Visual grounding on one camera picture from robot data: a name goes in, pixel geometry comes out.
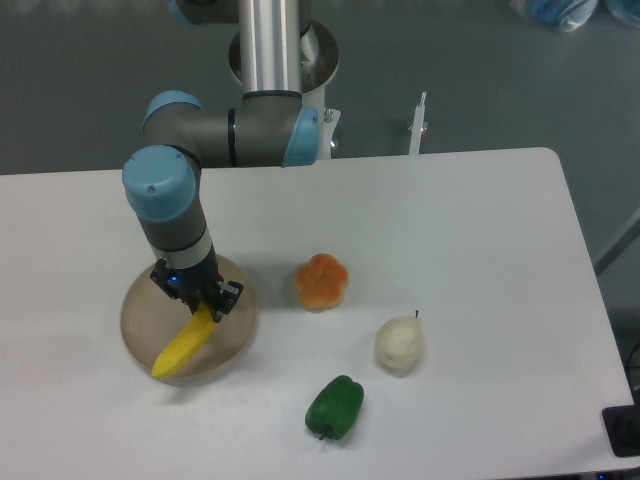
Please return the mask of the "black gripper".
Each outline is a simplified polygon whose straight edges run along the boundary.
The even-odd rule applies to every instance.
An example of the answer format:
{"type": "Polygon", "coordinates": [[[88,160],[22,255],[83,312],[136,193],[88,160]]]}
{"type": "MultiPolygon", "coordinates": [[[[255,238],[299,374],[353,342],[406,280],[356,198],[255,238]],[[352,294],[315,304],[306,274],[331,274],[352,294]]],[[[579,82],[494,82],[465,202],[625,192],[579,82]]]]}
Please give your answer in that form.
{"type": "Polygon", "coordinates": [[[215,323],[230,314],[244,290],[242,283],[223,278],[214,252],[183,269],[170,268],[165,258],[158,259],[149,277],[169,298],[187,305],[192,314],[204,303],[215,323]]]}

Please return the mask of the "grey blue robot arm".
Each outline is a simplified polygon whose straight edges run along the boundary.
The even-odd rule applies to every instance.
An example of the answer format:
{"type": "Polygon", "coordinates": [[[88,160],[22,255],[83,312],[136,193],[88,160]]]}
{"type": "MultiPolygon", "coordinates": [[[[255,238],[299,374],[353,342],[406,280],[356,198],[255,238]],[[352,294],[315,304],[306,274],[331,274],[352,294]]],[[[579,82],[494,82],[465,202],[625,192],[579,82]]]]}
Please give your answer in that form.
{"type": "Polygon", "coordinates": [[[219,322],[242,284],[219,273],[200,202],[205,168],[290,167],[313,164],[320,145],[319,114],[303,103],[300,40],[310,29],[303,1],[171,1],[192,25],[240,27],[242,106],[203,109],[183,91],[150,102],[145,145],[122,170],[126,199],[156,257],[150,274],[171,299],[219,322]]]}

